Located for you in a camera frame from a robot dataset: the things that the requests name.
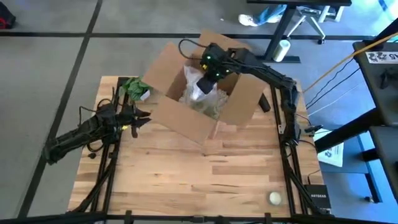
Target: white paper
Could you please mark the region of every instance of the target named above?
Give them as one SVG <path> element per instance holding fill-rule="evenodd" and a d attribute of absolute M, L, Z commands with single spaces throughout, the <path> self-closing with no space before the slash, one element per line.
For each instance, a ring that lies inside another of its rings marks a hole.
<path fill-rule="evenodd" d="M 330 133 L 326 129 L 319 129 L 313 137 L 313 140 L 316 141 L 325 135 Z M 343 166 L 343 148 L 344 143 L 341 143 L 337 146 L 332 147 L 331 149 L 325 150 L 323 152 L 318 153 L 318 160 L 320 162 L 324 162 L 333 166 L 342 167 Z"/>
<path fill-rule="evenodd" d="M 366 52 L 369 63 L 398 63 L 398 52 Z"/>

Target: wooden table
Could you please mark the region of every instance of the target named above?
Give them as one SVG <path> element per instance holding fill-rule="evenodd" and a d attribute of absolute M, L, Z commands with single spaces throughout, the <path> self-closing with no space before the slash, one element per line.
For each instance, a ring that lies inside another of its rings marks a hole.
<path fill-rule="evenodd" d="M 102 77 L 96 102 L 111 98 L 117 81 L 118 77 Z M 269 88 L 264 94 L 272 99 Z M 138 107 L 150 111 L 156 96 Z M 302 97 L 298 114 L 307 116 Z M 109 214 L 132 210 L 133 215 L 263 217 L 269 212 L 273 217 L 290 217 L 273 109 L 263 113 L 258 107 L 246 127 L 221 124 L 215 138 L 204 146 L 154 121 L 138 133 L 133 139 L 130 129 L 123 132 Z M 309 137 L 302 139 L 313 142 Z M 297 152 L 306 183 L 307 175 L 320 169 L 317 154 L 305 142 Z M 101 156 L 90 159 L 88 154 L 84 149 L 68 209 L 75 208 L 96 182 Z M 322 173 L 311 175 L 311 182 L 323 184 Z M 292 185 L 296 211 L 300 212 L 297 189 Z M 282 195 L 279 206 L 267 200 L 273 191 Z"/>

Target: green leafy object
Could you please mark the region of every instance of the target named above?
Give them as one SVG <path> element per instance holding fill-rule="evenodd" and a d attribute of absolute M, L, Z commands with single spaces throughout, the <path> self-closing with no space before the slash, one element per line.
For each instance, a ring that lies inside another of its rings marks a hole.
<path fill-rule="evenodd" d="M 141 95 L 137 94 L 137 93 L 133 93 L 130 95 L 130 99 L 135 100 L 135 101 L 140 100 L 140 97 L 141 97 Z"/>
<path fill-rule="evenodd" d="M 128 91 L 134 91 L 137 88 L 139 88 L 138 84 L 132 83 L 132 84 L 130 84 Z"/>
<path fill-rule="evenodd" d="M 143 87 L 143 88 L 149 88 L 149 85 L 147 85 L 147 84 L 145 84 L 145 83 L 143 83 L 143 82 L 140 82 L 140 83 L 139 83 L 139 86 L 141 86 L 141 87 Z"/>
<path fill-rule="evenodd" d="M 143 89 L 142 89 L 142 88 L 139 88 L 139 87 L 134 89 L 134 93 L 141 94 L 142 91 L 143 91 Z"/>
<path fill-rule="evenodd" d="M 129 78 L 129 80 L 126 81 L 126 83 L 124 85 L 129 86 L 131 82 L 133 82 L 134 80 L 136 80 L 135 77 L 131 77 Z"/>
<path fill-rule="evenodd" d="M 140 83 L 141 82 L 141 78 L 135 78 L 132 82 L 134 82 L 134 83 Z"/>

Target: jeans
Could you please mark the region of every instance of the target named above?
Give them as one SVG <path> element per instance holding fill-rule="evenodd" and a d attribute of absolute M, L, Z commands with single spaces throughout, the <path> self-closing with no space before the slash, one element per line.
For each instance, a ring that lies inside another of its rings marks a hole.
<path fill-rule="evenodd" d="M 287 5 L 277 5 L 274 7 L 272 10 L 270 10 L 269 7 L 267 7 L 262 13 L 254 16 L 254 22 L 257 25 L 263 25 L 265 24 L 269 19 L 279 16 L 284 13 L 286 10 Z"/>

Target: open cardboard box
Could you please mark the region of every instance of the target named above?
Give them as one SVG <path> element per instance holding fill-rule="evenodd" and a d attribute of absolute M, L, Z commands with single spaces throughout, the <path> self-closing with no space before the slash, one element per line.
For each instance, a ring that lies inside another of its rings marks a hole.
<path fill-rule="evenodd" d="M 212 42 L 217 43 L 225 50 L 237 47 L 250 49 L 246 44 L 204 30 L 199 43 L 208 45 Z M 204 50 L 203 47 L 196 48 L 192 57 L 201 58 Z M 237 75 L 235 73 L 219 81 L 218 88 L 227 92 L 229 98 L 220 112 L 220 117 L 215 120 L 178 102 L 187 87 L 184 65 L 190 65 L 203 71 L 198 60 L 184 58 L 175 44 L 168 43 L 142 78 L 144 83 L 163 94 L 151 114 L 154 121 L 192 141 L 203 144 L 212 130 L 216 129 L 218 121 L 244 125 L 251 120 L 260 96 L 267 85 L 264 81 L 253 75 Z"/>

